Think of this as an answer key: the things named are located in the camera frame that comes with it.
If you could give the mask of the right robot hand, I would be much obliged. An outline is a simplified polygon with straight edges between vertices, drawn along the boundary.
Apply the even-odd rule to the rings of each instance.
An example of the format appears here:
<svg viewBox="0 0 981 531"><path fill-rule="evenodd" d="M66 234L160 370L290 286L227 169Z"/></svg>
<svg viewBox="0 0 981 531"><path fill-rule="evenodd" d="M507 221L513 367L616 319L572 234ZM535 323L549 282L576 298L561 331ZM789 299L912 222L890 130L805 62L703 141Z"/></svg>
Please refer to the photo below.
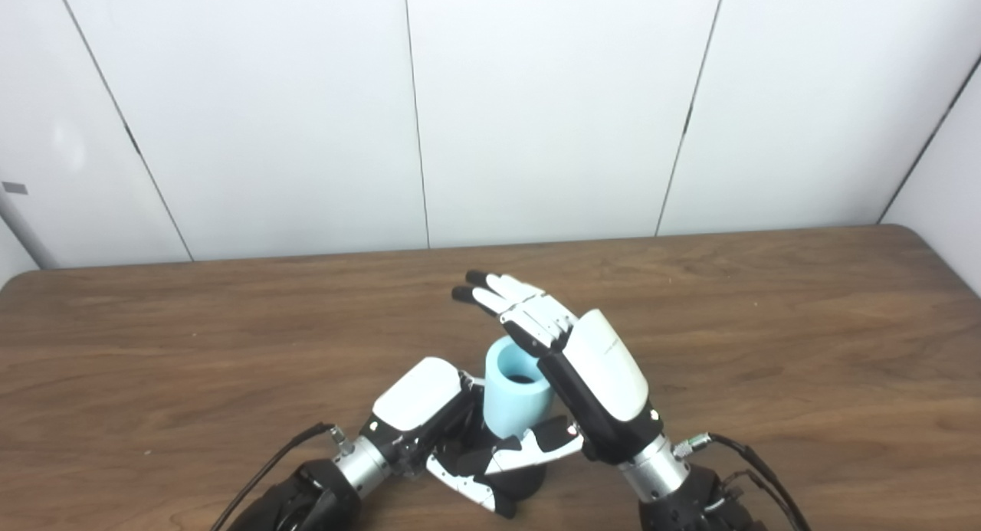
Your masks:
<svg viewBox="0 0 981 531"><path fill-rule="evenodd" d="M587 458L627 464L662 436L647 378L602 311L576 316L510 275L468 271L465 280L452 300L479 306L533 357L584 434Z"/></svg>

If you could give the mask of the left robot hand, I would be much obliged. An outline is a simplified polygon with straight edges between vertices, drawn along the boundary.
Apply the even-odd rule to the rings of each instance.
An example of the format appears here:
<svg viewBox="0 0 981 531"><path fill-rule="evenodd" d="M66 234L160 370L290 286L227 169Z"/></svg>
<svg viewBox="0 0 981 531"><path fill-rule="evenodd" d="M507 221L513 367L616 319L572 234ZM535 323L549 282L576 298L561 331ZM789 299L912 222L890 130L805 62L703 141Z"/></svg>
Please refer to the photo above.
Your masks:
<svg viewBox="0 0 981 531"><path fill-rule="evenodd" d="M484 423L484 381L444 359L425 357L372 405L343 472L359 497L389 477L428 471L449 489L511 520L517 503L483 470L461 459Z"/></svg>

